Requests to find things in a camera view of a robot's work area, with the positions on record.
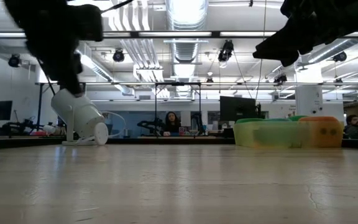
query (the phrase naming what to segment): man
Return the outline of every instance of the man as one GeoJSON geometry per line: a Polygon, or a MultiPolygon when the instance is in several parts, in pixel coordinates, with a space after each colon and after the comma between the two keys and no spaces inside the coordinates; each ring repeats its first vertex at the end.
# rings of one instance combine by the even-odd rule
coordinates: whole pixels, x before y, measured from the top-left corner
{"type": "Polygon", "coordinates": [[[358,139],[358,116],[350,115],[346,118],[347,126],[345,127],[345,133],[351,139],[358,139]]]}

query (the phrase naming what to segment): orange plastic container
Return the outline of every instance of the orange plastic container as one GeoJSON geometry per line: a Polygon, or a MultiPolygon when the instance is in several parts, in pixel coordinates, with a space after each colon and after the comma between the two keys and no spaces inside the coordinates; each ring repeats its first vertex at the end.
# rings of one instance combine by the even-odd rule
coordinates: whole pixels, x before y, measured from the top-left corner
{"type": "Polygon", "coordinates": [[[310,147],[341,147],[343,139],[342,124],[334,117],[305,117],[299,120],[310,130],[310,147]]]}

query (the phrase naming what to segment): black monitor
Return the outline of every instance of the black monitor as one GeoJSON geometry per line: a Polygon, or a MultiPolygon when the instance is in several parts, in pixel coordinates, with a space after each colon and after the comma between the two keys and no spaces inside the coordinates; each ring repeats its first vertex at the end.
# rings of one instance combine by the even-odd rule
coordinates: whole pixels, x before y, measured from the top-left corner
{"type": "Polygon", "coordinates": [[[10,121],[13,101],[0,101],[0,121],[10,121]]]}
{"type": "Polygon", "coordinates": [[[221,121],[237,121],[243,118],[258,118],[254,99],[221,96],[221,121]]]}

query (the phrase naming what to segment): person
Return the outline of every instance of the person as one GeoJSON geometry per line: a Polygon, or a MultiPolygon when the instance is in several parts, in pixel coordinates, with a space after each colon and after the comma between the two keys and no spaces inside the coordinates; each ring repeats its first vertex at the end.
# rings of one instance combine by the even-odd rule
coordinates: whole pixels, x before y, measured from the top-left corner
{"type": "Polygon", "coordinates": [[[179,128],[180,121],[178,119],[178,116],[172,111],[168,112],[165,117],[164,132],[179,133],[179,128]]]}
{"type": "Polygon", "coordinates": [[[351,139],[358,139],[358,116],[350,115],[346,118],[347,126],[345,127],[345,134],[351,139]]]}

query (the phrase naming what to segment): woman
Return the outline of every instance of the woman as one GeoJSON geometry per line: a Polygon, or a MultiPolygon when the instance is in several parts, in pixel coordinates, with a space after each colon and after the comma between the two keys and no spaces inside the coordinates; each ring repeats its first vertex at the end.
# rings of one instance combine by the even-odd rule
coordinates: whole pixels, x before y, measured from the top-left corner
{"type": "Polygon", "coordinates": [[[180,121],[174,112],[168,112],[165,117],[165,132],[179,133],[180,121]]]}

